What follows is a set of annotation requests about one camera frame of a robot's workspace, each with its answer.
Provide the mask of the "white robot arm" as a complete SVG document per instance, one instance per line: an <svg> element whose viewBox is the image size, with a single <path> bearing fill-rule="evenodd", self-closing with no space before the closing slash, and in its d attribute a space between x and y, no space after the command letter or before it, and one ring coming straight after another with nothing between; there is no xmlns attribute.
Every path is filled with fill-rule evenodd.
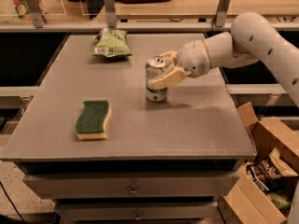
<svg viewBox="0 0 299 224"><path fill-rule="evenodd" d="M257 13L242 13L233 20L230 31L194 40L164 57L170 66L147 82L153 90L175 86L186 77L203 76L217 67L233 69L259 60L299 105L299 49Z"/></svg>

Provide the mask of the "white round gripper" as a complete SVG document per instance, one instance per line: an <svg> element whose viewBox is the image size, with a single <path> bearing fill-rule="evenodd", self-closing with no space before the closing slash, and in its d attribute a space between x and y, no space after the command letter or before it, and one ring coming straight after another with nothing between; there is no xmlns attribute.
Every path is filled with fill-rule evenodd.
<svg viewBox="0 0 299 224"><path fill-rule="evenodd" d="M203 76L211 69L206 45L202 40L194 40L183 45L178 52L169 50L162 53L161 56L166 58L169 64L176 65L178 63L184 70L174 67L167 74L152 79L150 87L154 90L175 86L181 83L186 75L188 77Z"/></svg>

